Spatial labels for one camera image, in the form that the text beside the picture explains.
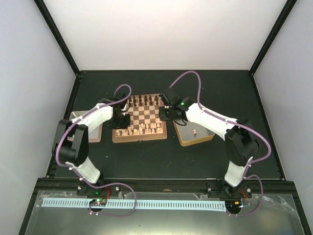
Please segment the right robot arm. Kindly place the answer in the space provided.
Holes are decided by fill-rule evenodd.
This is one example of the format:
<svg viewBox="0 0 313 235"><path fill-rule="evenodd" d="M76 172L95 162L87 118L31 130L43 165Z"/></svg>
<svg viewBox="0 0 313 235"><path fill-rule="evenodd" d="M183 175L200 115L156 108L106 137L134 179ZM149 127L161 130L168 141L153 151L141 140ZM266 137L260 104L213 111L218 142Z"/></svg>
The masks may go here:
<svg viewBox="0 0 313 235"><path fill-rule="evenodd" d="M256 135L243 127L246 124L250 128L251 122L247 119L237 120L213 112L190 97L182 99L172 88L162 92L159 99L163 102L163 106L159 107L159 117L162 121L180 119L185 124L195 123L225 141L229 164L222 190L227 197L234 197L238 194L240 183L254 155L259 150Z"/></svg>

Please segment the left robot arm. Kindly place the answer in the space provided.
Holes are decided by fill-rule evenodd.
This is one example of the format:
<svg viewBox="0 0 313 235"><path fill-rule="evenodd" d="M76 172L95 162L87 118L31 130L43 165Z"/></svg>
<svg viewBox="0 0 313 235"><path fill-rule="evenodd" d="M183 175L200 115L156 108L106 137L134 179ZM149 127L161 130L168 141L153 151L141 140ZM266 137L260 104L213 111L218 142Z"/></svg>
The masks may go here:
<svg viewBox="0 0 313 235"><path fill-rule="evenodd" d="M89 134L104 122L110 129L123 129L130 125L126 114L128 95L117 92L112 99L102 99L84 115L59 121L52 146L52 155L59 166L77 173L88 184L93 195L105 190L103 175L89 158Z"/></svg>

